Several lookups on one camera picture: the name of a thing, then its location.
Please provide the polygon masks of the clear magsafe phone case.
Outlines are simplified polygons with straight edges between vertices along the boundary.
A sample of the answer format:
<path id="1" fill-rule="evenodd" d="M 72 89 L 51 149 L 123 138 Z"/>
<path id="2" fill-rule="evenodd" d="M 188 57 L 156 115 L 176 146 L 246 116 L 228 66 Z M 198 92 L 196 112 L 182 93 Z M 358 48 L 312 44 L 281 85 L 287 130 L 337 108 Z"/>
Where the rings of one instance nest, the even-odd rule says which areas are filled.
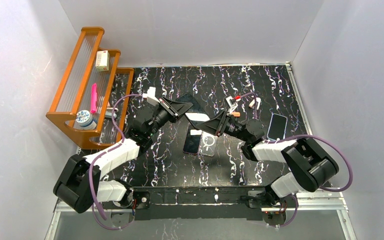
<path id="1" fill-rule="evenodd" d="M 213 157 L 216 152 L 218 137 L 207 132 L 202 132 L 198 154 Z"/>

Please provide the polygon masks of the black phone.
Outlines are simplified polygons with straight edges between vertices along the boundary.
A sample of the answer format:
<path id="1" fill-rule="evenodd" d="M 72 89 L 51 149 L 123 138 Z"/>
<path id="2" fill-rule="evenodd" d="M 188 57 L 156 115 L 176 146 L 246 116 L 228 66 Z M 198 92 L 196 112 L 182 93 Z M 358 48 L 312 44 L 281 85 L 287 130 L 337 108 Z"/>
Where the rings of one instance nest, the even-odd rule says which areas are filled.
<path id="1" fill-rule="evenodd" d="M 175 101 L 182 103 L 192 103 L 192 107 L 185 113 L 185 117 L 193 128 L 196 128 L 197 125 L 210 120 L 207 112 L 202 108 L 202 106 L 190 92 L 181 95 Z"/>

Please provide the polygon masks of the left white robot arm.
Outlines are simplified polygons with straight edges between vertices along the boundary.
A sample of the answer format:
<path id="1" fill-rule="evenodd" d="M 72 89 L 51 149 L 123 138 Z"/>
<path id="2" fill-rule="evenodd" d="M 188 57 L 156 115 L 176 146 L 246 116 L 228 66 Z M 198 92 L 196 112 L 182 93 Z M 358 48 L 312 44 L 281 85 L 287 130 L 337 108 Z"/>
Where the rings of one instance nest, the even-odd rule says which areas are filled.
<path id="1" fill-rule="evenodd" d="M 153 135 L 167 122 L 180 120 L 193 103 L 161 97 L 154 106 L 139 109 L 126 134 L 114 145 L 91 155 L 72 155 L 53 188 L 53 194 L 79 214 L 90 207 L 97 207 L 103 213 L 103 202 L 122 201 L 128 191 L 127 185 L 117 180 L 102 181 L 102 178 L 144 154 L 153 144 Z"/>

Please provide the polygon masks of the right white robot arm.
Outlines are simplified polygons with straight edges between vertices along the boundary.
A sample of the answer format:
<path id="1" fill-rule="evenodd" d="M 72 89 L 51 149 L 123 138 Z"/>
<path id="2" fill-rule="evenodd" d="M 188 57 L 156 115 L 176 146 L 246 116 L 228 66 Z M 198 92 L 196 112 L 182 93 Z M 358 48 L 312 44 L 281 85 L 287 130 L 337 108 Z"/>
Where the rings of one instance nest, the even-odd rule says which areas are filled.
<path id="1" fill-rule="evenodd" d="M 285 163 L 289 173 L 265 186 L 256 199 L 273 205 L 300 191 L 315 192 L 339 172 L 336 161 L 310 136 L 295 136 L 278 141 L 264 140 L 263 124 L 250 119 L 245 124 L 224 110 L 195 128 L 214 136 L 227 134 L 242 140 L 243 155 L 254 162 Z"/>

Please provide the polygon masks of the purple phone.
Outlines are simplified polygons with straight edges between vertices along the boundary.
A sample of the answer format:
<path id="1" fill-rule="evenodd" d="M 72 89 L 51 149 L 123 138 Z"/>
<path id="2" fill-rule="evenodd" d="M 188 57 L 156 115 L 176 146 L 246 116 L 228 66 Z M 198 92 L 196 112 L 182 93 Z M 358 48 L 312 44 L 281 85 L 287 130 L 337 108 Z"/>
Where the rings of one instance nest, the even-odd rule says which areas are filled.
<path id="1" fill-rule="evenodd" d="M 189 128 L 186 133 L 183 152 L 185 154 L 197 155 L 199 152 L 200 142 L 202 138 L 202 131 Z"/>

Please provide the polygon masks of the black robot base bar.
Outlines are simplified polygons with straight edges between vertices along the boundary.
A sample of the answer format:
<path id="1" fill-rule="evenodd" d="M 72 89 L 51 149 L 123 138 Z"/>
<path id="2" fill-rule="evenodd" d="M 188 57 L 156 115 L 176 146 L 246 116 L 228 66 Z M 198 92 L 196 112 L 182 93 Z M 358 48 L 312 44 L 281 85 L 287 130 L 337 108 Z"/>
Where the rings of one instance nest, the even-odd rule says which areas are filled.
<path id="1" fill-rule="evenodd" d="M 121 201 L 104 203 L 107 210 L 131 212 L 138 221 L 157 219 L 246 219 L 286 221 L 296 204 L 263 186 L 133 187 Z"/>

